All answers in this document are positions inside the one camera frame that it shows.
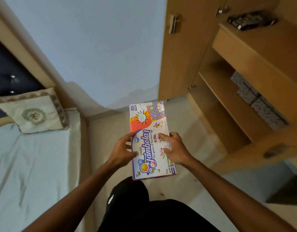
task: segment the bed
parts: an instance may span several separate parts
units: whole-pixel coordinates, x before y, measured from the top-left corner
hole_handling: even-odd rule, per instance
[[[0,96],[51,87],[66,131],[23,134],[0,110],[0,231],[21,231],[91,175],[86,118],[0,18]],[[93,205],[77,231],[96,231]]]

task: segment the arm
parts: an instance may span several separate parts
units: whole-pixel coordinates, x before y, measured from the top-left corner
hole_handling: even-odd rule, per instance
[[[167,157],[186,167],[206,188],[239,231],[296,231],[275,213],[207,168],[186,149],[178,133],[159,134],[171,144]]]
[[[108,179],[137,156],[137,152],[127,150],[131,149],[131,145],[126,144],[134,134],[121,137],[109,159],[93,175],[38,217],[23,232],[74,231]]]

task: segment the pillowcase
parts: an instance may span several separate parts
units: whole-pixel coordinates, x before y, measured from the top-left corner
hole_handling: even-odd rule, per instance
[[[25,134],[69,127],[54,88],[0,97],[0,109]]]

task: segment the black pants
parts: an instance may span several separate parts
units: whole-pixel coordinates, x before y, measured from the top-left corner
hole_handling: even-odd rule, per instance
[[[142,181],[128,177],[117,184],[107,201],[98,231],[218,231],[187,205],[173,200],[149,201]]]

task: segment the bed frame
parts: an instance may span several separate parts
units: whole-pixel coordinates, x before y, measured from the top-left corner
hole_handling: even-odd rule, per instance
[[[46,72],[40,63],[25,48],[23,43],[16,37],[13,30],[7,22],[0,16],[0,42],[18,59],[20,63],[45,87],[54,87],[58,99],[64,109],[76,107],[73,100],[57,84],[54,78]],[[81,171],[80,183],[87,179],[92,173],[89,138],[88,138],[88,121],[81,116]],[[0,126],[14,123],[10,117],[0,118]],[[94,204],[89,208],[85,215],[85,232],[96,231]]]

